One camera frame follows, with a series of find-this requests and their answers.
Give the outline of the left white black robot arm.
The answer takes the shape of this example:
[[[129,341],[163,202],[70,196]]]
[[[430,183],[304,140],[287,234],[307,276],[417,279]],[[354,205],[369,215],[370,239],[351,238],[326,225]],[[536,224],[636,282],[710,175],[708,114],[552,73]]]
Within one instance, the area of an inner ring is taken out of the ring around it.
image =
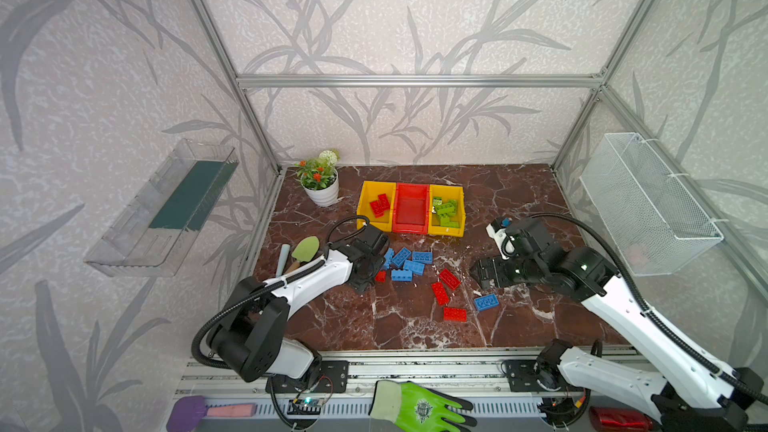
[[[247,383],[282,376],[302,389],[316,385],[321,355],[286,337],[289,320],[337,286],[366,292],[383,269],[388,249],[388,234],[367,223],[328,240],[316,258],[294,271],[265,281],[241,280],[223,309],[193,337],[191,356],[201,365],[231,370]]]

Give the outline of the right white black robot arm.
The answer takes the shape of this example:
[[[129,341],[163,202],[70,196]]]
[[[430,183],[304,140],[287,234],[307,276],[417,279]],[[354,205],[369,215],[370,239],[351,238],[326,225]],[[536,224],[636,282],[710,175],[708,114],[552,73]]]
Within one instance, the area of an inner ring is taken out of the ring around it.
[[[486,232],[499,253],[477,260],[472,279],[485,290],[546,286],[610,325],[654,369],[633,369],[557,339],[536,359],[542,387],[555,390],[567,383],[596,391],[643,413],[664,431],[766,430],[748,417],[752,405],[767,402],[758,374],[717,359],[658,313],[591,227],[573,222],[599,243],[599,250],[566,250],[548,231],[547,217],[493,220]]]

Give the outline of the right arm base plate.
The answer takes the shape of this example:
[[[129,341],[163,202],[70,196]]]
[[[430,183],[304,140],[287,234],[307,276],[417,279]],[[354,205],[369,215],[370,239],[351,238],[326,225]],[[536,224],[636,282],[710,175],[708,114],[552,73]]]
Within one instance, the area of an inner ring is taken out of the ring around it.
[[[501,363],[501,371],[507,380],[510,391],[513,393],[541,392],[543,388],[538,383],[535,367],[536,361],[534,359],[504,360]]]

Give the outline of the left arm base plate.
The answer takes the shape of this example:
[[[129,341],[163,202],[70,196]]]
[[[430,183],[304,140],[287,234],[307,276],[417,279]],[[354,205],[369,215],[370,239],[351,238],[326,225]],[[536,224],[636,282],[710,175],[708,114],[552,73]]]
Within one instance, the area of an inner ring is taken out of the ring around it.
[[[314,361],[299,378],[291,378],[287,375],[269,377],[265,389],[267,392],[277,394],[344,393],[348,378],[348,361],[320,360]]]

